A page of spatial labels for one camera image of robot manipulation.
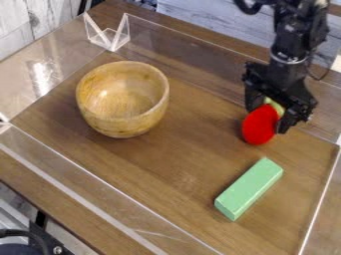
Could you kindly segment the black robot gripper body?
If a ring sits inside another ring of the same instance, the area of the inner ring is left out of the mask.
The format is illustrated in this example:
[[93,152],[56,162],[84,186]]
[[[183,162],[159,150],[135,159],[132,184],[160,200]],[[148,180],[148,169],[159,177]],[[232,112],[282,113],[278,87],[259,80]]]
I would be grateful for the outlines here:
[[259,91],[286,110],[294,109],[298,122],[309,120],[317,107],[317,100],[305,86],[305,78],[293,68],[246,62],[242,81],[246,88]]

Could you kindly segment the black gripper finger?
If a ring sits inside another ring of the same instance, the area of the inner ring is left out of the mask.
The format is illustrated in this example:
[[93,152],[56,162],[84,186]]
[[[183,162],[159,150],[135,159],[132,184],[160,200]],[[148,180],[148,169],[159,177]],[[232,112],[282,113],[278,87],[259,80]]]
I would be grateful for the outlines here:
[[248,112],[252,112],[258,107],[263,105],[264,94],[252,88],[244,88],[244,108]]
[[276,122],[275,132],[286,133],[289,129],[297,124],[297,112],[294,109],[287,109],[283,116]]

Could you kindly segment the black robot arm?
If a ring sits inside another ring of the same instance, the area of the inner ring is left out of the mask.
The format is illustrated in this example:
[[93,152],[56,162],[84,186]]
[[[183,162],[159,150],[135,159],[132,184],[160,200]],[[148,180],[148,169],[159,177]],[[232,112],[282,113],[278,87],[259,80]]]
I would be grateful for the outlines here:
[[315,78],[311,60],[329,33],[327,10],[330,0],[232,0],[246,15],[255,15],[263,6],[274,10],[275,33],[267,64],[244,63],[244,107],[252,112],[271,99],[283,107],[274,131],[286,133],[299,122],[307,122],[318,105],[309,92],[305,79]]

